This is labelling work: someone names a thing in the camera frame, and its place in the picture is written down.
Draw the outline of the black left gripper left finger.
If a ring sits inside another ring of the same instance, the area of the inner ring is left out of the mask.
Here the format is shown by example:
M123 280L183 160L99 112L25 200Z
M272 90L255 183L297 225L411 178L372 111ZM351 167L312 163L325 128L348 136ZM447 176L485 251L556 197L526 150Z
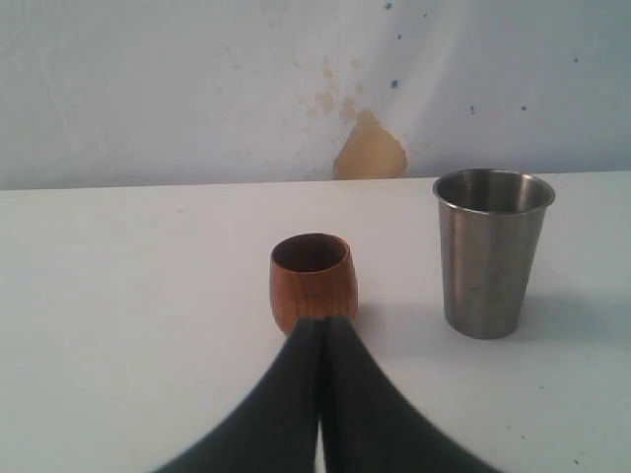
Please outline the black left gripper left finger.
M250 394L161 472L313 472L324 324L301 318Z

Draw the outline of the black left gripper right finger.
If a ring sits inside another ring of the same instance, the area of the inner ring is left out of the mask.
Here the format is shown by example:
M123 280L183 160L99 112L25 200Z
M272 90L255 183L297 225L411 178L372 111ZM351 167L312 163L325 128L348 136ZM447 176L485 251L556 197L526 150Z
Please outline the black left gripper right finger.
M348 319L323 322L317 401L327 472L494 472L418 412Z

